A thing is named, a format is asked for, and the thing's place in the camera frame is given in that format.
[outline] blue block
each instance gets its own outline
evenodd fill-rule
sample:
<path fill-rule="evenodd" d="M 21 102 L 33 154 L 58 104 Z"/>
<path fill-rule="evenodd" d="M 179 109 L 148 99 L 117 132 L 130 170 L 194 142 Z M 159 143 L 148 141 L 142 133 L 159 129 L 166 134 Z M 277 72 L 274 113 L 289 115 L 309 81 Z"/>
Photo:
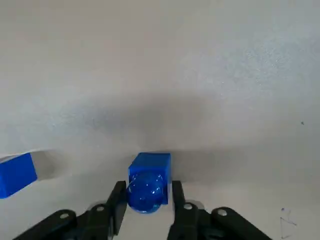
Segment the blue block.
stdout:
<path fill-rule="evenodd" d="M 170 153 L 141 152 L 128 168 L 128 174 L 129 191 L 127 190 L 127 192 L 130 193 L 132 198 L 136 198 L 135 202 L 138 202 L 137 205 L 140 205 L 143 208 L 143 205 L 146 206 L 152 201 L 156 201 L 158 205 L 168 204 L 171 183 Z M 143 213 L 152 212 L 147 210 L 136 210 Z"/>
<path fill-rule="evenodd" d="M 0 163 L 0 199 L 7 198 L 37 180 L 30 153 Z"/>

